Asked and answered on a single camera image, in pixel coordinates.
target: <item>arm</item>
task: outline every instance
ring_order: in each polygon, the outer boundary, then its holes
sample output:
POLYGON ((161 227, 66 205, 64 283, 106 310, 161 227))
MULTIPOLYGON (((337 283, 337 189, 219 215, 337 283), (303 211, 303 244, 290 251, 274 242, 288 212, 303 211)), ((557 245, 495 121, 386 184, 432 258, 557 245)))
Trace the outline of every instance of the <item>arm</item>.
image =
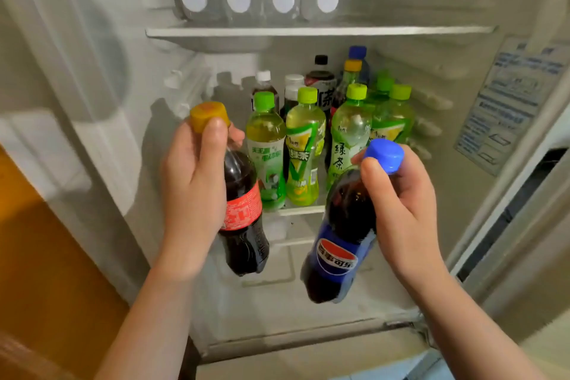
POLYGON ((437 242, 433 186, 417 155, 403 147, 394 182, 373 158, 362 161, 362 180, 374 202, 382 253, 424 313, 453 375, 458 380, 545 379, 448 273, 437 242))
MULTIPOLYGON (((175 133, 162 165, 161 251, 109 349, 96 380, 175 380, 190 330, 192 287, 224 222, 227 128, 213 119, 202 148, 189 126, 175 133)), ((240 146, 244 134, 230 128, 240 146)))

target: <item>person's right hand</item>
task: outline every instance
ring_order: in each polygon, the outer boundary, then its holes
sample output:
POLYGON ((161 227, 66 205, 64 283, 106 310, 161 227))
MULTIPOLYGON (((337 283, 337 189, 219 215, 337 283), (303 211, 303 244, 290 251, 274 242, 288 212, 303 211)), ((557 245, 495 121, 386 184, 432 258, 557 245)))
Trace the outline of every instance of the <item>person's right hand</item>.
MULTIPOLYGON (((376 211, 380 249, 398 279, 419 292, 447 269, 437 241, 436 193, 422 161, 402 147, 402 165, 392 176, 395 187, 374 158, 363 160, 360 172, 376 211)), ((353 163, 363 155, 356 155, 353 163)))

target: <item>orange bottle cap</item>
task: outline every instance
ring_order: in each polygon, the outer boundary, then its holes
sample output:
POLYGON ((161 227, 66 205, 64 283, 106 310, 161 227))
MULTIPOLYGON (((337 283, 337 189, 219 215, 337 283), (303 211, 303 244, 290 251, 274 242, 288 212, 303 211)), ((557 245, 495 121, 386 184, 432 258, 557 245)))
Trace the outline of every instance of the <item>orange bottle cap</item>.
POLYGON ((197 134, 202 134, 212 117, 219 117, 230 126, 226 108, 221 102, 208 101, 196 105, 190 110, 190 126, 197 134))

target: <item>pepsi bottle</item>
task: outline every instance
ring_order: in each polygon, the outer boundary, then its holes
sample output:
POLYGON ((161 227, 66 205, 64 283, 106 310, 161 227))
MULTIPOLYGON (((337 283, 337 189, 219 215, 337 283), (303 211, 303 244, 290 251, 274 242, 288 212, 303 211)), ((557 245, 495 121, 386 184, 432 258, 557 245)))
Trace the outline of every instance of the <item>pepsi bottle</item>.
MULTIPOLYGON (((400 145, 374 139, 364 153, 389 175, 403 160, 400 145)), ((317 303, 338 303, 350 289, 356 271, 376 239, 376 213, 360 178, 360 168, 350 167, 332 185, 319 234, 301 269, 309 298, 317 303)))

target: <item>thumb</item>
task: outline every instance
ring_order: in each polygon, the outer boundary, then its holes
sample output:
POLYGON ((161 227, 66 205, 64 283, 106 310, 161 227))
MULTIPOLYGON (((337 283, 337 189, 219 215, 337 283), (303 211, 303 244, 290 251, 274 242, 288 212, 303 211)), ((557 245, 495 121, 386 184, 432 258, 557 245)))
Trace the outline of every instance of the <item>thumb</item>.
POLYGON ((226 146, 227 126, 222 119, 214 117, 202 133, 197 171, 209 179, 223 177, 226 146))
POLYGON ((403 205, 395 193, 392 181, 374 158, 366 158, 360 165, 362 182, 374 204, 376 218, 388 223, 401 216, 403 205))

